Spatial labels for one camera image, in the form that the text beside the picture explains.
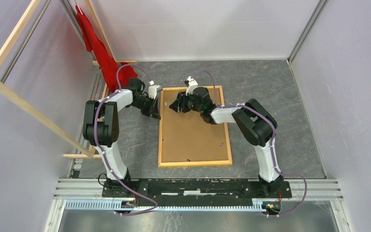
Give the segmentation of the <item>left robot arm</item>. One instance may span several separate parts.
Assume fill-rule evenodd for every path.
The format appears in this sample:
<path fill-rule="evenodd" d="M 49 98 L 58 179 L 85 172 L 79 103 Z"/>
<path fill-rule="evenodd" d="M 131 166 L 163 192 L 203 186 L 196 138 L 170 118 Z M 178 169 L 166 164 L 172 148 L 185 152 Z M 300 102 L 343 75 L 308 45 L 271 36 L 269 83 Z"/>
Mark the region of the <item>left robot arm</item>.
<path fill-rule="evenodd" d="M 83 137 L 100 154 L 106 168 L 106 188 L 114 187 L 121 197 L 132 192 L 132 183 L 127 166 L 123 163 L 117 140 L 120 134 L 119 111 L 135 107 L 144 116 L 160 120 L 158 93 L 160 85 L 150 81 L 148 89 L 145 83 L 131 78 L 128 86 L 116 90 L 101 100 L 89 100 L 85 104 Z"/>

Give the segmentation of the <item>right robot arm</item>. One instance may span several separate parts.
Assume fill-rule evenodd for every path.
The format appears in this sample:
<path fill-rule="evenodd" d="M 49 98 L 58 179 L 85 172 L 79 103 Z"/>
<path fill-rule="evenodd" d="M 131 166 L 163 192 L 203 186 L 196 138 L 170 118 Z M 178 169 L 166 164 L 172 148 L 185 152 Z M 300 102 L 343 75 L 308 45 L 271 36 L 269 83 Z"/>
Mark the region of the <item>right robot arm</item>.
<path fill-rule="evenodd" d="M 284 179 L 274 149 L 277 122 L 256 99 L 219 105 L 211 99 L 208 88 L 197 87 L 192 93 L 179 92 L 169 108 L 177 113 L 198 112 L 208 124 L 235 123 L 256 152 L 261 194 L 272 197 L 279 191 Z"/>

